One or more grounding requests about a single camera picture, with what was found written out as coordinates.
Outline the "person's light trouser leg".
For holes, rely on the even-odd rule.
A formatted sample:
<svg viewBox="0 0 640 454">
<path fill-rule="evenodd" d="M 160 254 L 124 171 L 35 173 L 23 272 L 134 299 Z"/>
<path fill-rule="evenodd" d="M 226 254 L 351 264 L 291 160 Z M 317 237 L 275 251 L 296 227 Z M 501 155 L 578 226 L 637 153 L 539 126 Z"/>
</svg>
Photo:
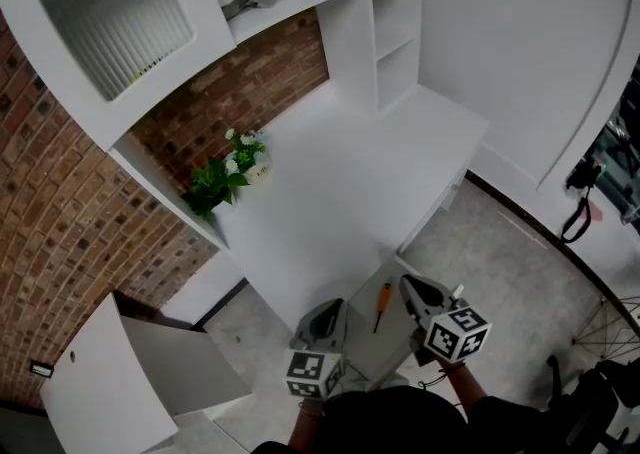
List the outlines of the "person's light trouser leg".
<svg viewBox="0 0 640 454">
<path fill-rule="evenodd" d="M 395 387 L 405 387 L 409 385 L 410 385 L 410 382 L 408 378 L 406 378 L 405 376 L 397 372 L 393 372 L 389 376 L 373 384 L 370 388 L 370 391 L 378 391 L 382 389 L 395 388 Z"/>
</svg>

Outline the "person's right forearm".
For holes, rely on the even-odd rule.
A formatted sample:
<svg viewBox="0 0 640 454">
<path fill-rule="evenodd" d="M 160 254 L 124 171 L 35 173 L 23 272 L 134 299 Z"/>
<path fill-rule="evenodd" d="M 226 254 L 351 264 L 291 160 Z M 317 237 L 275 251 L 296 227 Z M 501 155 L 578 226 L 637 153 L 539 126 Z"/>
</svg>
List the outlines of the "person's right forearm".
<svg viewBox="0 0 640 454">
<path fill-rule="evenodd" d="M 466 418 L 469 419 L 474 407 L 487 397 L 487 393 L 478 383 L 467 364 L 465 367 L 444 375 L 457 395 Z"/>
</svg>

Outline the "dark framed window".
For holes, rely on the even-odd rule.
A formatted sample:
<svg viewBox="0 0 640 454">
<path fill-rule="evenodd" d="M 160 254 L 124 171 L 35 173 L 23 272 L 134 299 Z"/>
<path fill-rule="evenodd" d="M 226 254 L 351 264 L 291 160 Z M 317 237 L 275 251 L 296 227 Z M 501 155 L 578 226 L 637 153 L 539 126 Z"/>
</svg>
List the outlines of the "dark framed window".
<svg viewBox="0 0 640 454">
<path fill-rule="evenodd" d="M 640 61 L 596 139 L 595 154 L 605 167 L 596 187 L 640 236 Z"/>
</svg>

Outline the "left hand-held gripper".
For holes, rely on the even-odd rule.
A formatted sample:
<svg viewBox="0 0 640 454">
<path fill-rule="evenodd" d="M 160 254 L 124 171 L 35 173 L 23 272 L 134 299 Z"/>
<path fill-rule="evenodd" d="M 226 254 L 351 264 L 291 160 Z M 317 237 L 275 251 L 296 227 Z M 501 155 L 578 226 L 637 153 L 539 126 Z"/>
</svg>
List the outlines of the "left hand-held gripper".
<svg viewBox="0 0 640 454">
<path fill-rule="evenodd" d="M 299 322 L 286 351 L 284 382 L 289 394 L 325 400 L 344 375 L 343 348 L 347 334 L 347 304 L 324 302 Z"/>
</svg>

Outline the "white low cabinet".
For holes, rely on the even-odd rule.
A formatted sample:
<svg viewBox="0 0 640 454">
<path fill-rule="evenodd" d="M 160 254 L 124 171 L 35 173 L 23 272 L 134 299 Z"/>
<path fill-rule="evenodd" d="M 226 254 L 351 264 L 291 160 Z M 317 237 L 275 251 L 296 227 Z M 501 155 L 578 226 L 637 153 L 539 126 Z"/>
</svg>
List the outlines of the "white low cabinet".
<svg viewBox="0 0 640 454">
<path fill-rule="evenodd" d="M 125 317 L 112 295 L 40 390 L 66 454 L 148 454 L 250 393 L 208 334 Z"/>
</svg>

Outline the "white desk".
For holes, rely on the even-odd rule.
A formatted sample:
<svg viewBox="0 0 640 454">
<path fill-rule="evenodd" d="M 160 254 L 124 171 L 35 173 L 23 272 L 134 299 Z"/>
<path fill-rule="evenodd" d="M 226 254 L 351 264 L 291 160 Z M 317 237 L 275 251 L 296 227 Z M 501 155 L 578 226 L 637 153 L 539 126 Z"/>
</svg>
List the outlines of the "white desk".
<svg viewBox="0 0 640 454">
<path fill-rule="evenodd" d="M 267 176 L 214 219 L 224 248 L 163 316 L 194 325 L 241 280 L 289 327 L 350 298 L 428 221 L 487 126 L 420 86 L 380 116 L 321 86 L 269 125 Z"/>
</svg>

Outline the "ribbed glass cabinet door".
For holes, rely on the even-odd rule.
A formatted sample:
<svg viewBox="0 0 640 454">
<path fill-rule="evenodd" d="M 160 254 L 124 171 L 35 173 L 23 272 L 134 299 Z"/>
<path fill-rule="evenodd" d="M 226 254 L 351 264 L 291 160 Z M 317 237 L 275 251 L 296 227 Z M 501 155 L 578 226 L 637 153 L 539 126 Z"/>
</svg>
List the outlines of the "ribbed glass cabinet door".
<svg viewBox="0 0 640 454">
<path fill-rule="evenodd" d="M 218 0 L 0 0 L 25 56 L 102 149 L 235 47 Z"/>
</svg>

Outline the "person's left forearm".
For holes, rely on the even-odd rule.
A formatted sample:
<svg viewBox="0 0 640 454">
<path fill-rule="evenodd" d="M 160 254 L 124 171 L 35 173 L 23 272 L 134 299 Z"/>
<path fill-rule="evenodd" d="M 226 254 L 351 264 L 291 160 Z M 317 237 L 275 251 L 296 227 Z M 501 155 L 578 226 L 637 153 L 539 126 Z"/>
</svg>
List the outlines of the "person's left forearm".
<svg viewBox="0 0 640 454">
<path fill-rule="evenodd" d="M 324 403 L 320 400 L 304 399 L 298 407 L 298 417 L 288 445 L 300 454 L 316 454 L 324 426 Z"/>
</svg>

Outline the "white flowers in white pot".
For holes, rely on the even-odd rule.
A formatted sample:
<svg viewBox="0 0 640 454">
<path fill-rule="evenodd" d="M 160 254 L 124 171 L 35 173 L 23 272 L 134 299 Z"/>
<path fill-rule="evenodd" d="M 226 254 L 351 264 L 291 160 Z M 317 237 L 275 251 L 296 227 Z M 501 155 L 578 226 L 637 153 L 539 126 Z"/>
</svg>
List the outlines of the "white flowers in white pot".
<svg viewBox="0 0 640 454">
<path fill-rule="evenodd" d="M 225 132 L 225 139 L 231 146 L 231 151 L 224 157 L 228 175 L 240 174 L 249 184 L 253 184 L 257 174 L 262 178 L 268 172 L 262 171 L 263 166 L 270 167 L 267 136 L 263 131 L 251 130 L 241 134 L 234 128 L 229 128 Z"/>
</svg>

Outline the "person's black top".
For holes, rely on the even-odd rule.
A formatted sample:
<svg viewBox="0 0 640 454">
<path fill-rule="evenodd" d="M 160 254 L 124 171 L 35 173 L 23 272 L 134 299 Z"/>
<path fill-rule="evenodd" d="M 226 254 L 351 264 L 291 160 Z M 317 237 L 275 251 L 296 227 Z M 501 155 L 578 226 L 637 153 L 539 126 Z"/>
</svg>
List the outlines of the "person's black top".
<svg viewBox="0 0 640 454">
<path fill-rule="evenodd" d="M 487 396 L 466 418 L 432 392 L 405 386 L 324 402 L 316 454 L 554 454 L 543 414 Z M 266 441 L 251 454 L 300 454 Z"/>
</svg>

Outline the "black office chair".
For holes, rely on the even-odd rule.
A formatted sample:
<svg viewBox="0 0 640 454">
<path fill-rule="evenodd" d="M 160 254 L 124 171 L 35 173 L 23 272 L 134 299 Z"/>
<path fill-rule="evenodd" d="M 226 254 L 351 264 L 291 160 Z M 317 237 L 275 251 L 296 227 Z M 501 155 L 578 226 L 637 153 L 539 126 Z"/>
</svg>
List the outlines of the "black office chair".
<svg viewBox="0 0 640 454">
<path fill-rule="evenodd" d="M 547 365 L 553 380 L 548 407 L 554 454 L 592 454 L 599 445 L 607 454 L 640 454 L 640 435 L 629 443 L 628 428 L 617 437 L 607 432 L 621 406 L 640 410 L 640 357 L 626 364 L 597 363 L 570 394 L 563 392 L 557 357 L 550 356 Z"/>
</svg>

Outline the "orange handle screwdriver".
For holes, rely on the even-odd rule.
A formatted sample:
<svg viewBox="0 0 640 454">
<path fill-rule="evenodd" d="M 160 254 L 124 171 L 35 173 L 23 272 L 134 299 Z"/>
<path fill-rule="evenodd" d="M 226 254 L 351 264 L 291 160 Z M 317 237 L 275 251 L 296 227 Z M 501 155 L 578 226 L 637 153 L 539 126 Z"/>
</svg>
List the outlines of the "orange handle screwdriver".
<svg viewBox="0 0 640 454">
<path fill-rule="evenodd" d="M 377 333 L 381 318 L 389 306 L 392 293 L 393 293 L 393 285 L 389 282 L 384 283 L 378 298 L 377 311 L 376 311 L 377 315 L 376 315 L 375 325 L 373 328 L 374 334 Z"/>
</svg>

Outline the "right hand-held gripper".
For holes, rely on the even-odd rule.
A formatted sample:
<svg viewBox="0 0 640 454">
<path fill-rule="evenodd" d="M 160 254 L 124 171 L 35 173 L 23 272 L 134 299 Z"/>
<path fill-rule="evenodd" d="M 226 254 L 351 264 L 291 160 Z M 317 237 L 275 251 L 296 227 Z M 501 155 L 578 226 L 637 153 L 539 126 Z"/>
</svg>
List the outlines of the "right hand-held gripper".
<svg viewBox="0 0 640 454">
<path fill-rule="evenodd" d="M 492 324 L 462 297 L 463 285 L 449 289 L 404 274 L 399 289 L 416 323 L 410 348 L 420 366 L 436 357 L 449 363 L 465 361 L 484 346 Z"/>
</svg>

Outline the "green leafy potted plant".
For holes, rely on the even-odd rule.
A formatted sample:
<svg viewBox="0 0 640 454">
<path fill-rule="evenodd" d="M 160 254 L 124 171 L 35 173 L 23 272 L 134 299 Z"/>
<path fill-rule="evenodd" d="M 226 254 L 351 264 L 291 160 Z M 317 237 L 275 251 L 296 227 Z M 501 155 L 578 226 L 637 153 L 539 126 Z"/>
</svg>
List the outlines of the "green leafy potted plant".
<svg viewBox="0 0 640 454">
<path fill-rule="evenodd" d="M 223 160 L 209 157 L 204 167 L 192 170 L 191 186 L 181 198 L 197 216 L 207 220 L 221 203 L 232 204 L 236 188 L 248 185 L 244 175 L 229 174 Z"/>
</svg>

